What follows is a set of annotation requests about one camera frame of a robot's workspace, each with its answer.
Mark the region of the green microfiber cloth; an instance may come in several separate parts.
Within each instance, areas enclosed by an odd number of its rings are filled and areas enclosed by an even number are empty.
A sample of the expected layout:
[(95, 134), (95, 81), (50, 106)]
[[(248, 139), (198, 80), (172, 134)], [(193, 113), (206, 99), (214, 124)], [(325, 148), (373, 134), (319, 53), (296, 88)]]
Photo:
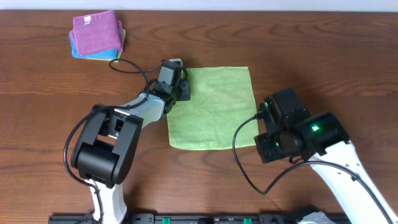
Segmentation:
[(176, 102), (167, 114), (169, 144), (189, 151), (253, 146), (257, 123), (235, 133), (257, 112), (248, 67), (190, 68), (188, 80), (190, 100)]

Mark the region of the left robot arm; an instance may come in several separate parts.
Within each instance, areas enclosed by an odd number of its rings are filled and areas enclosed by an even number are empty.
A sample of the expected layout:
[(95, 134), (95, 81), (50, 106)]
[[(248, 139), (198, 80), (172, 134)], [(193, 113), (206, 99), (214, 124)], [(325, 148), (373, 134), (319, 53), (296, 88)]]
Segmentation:
[(180, 58), (162, 61), (159, 76), (146, 80), (135, 100), (97, 104), (72, 129), (63, 150), (69, 175), (91, 190), (95, 210), (85, 223), (122, 223), (127, 213), (123, 182), (141, 131), (162, 119), (177, 101), (190, 100), (188, 72)]

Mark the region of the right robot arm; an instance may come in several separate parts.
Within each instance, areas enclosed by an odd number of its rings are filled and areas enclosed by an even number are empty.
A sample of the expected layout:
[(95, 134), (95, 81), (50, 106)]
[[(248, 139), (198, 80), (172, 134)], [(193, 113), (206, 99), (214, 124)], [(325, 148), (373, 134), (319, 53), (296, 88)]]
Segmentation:
[(312, 115), (291, 88), (265, 98), (258, 113), (266, 132), (254, 140), (263, 163), (300, 157), (327, 184), (351, 223), (397, 223), (333, 113)]

